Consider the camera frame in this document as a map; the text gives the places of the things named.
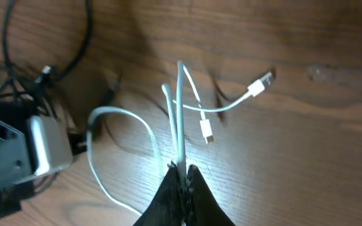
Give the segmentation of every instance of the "wood grain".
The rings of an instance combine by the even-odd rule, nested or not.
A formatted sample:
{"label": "wood grain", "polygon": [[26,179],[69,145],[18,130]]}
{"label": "wood grain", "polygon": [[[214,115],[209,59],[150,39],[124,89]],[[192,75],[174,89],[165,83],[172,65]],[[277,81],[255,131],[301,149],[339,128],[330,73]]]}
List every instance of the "wood grain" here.
{"label": "wood grain", "polygon": [[[4,4],[0,0],[0,29]],[[199,115],[185,111],[189,163],[200,168],[236,225],[362,225],[362,89],[305,76],[313,64],[362,69],[362,1],[93,0],[93,11],[87,54],[60,84],[77,126],[118,74],[124,86],[165,106],[160,85],[175,90],[176,61],[183,60],[204,105],[212,107],[219,95],[213,81],[232,99],[275,68],[277,80],[264,94],[222,121],[209,116],[214,144],[201,139]],[[84,29],[83,1],[17,1],[9,27],[12,59],[63,68]],[[167,118],[132,89],[123,89],[116,104],[152,126],[168,161]],[[188,87],[185,101],[194,103]],[[94,145],[97,168],[111,192],[144,210],[158,186],[149,138],[133,119],[107,121],[115,143],[103,132]],[[103,195],[86,156],[23,210],[0,225],[131,225],[137,219]]]}

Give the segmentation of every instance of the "wooden table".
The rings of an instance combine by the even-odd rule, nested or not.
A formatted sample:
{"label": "wooden table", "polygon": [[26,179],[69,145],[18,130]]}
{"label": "wooden table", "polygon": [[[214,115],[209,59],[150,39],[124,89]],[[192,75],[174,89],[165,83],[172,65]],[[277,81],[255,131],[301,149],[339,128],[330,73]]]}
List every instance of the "wooden table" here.
{"label": "wooden table", "polygon": [[[0,29],[4,6],[0,0]],[[168,161],[170,126],[151,100],[165,107],[160,85],[175,90],[177,60],[190,69],[207,107],[219,103],[216,86],[232,99],[275,68],[277,79],[265,93],[209,115],[215,143],[201,137],[199,114],[185,111],[189,163],[200,168],[236,225],[362,225],[362,89],[305,75],[314,64],[362,70],[362,1],[93,0],[93,12],[87,54],[59,84],[76,125],[84,125],[121,74],[123,89],[113,104],[152,126]],[[17,1],[11,57],[37,70],[62,68],[84,30],[81,0]],[[185,101],[195,103],[189,85]],[[95,143],[97,169],[120,200],[144,210],[158,186],[149,137],[129,117],[109,116],[107,123],[114,141],[103,131]],[[0,225],[131,225],[136,219],[104,196],[82,155]]]}

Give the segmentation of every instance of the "usb connector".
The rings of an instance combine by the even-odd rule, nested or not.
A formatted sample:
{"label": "usb connector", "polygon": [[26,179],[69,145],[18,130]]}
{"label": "usb connector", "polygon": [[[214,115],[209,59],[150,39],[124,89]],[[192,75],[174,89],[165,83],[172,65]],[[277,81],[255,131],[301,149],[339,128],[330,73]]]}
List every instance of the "usb connector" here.
{"label": "usb connector", "polygon": [[274,81],[273,74],[268,72],[266,75],[262,76],[260,79],[253,82],[251,85],[248,86],[248,93],[253,97],[257,96],[258,94],[262,93],[267,86],[269,86]]}
{"label": "usb connector", "polygon": [[214,141],[211,122],[208,119],[200,121],[200,128],[202,129],[202,135],[205,138],[206,144]]}

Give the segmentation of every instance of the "tangled black cable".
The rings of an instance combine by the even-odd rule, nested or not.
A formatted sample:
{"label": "tangled black cable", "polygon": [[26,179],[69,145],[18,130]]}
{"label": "tangled black cable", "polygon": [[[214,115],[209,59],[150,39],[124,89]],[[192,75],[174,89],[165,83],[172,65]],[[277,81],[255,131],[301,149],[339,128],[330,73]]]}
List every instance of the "tangled black cable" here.
{"label": "tangled black cable", "polygon": [[[86,48],[90,42],[92,34],[92,5],[91,0],[85,0],[85,11],[87,27],[83,42],[74,57],[74,59],[65,67],[62,73],[53,77],[55,69],[51,67],[51,70],[42,72],[37,79],[32,79],[24,76],[25,73],[21,73],[20,67],[15,65],[8,52],[8,24],[10,15],[14,6],[14,0],[7,0],[6,10],[3,19],[3,27],[1,32],[1,47],[3,51],[3,62],[0,62],[0,74],[4,72],[6,78],[0,82],[0,99],[6,97],[12,97],[13,101],[24,101],[25,98],[33,99],[35,104],[39,108],[39,113],[46,116],[52,116],[57,118],[57,113],[52,104],[52,100],[47,93],[47,88],[54,86],[55,82],[61,81],[65,78],[79,63],[82,57],[85,55]],[[16,83],[20,85],[23,91],[19,91]],[[11,87],[12,92],[4,92],[8,87]],[[58,173],[54,173],[50,180],[47,181],[47,176],[42,178],[40,182],[35,185],[35,189],[39,189],[32,196],[35,197],[43,193],[51,184],[57,179]]]}

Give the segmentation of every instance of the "metal connector tip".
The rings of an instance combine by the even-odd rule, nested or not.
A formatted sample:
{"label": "metal connector tip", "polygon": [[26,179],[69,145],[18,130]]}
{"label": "metal connector tip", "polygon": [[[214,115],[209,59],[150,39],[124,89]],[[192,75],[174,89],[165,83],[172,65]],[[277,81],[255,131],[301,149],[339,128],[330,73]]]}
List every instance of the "metal connector tip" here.
{"label": "metal connector tip", "polygon": [[206,141],[206,144],[212,143],[212,142],[214,142],[214,137],[213,136],[205,137],[205,141]]}
{"label": "metal connector tip", "polygon": [[266,75],[262,76],[260,80],[265,87],[268,87],[275,80],[275,76],[273,76],[272,72],[268,72]]}

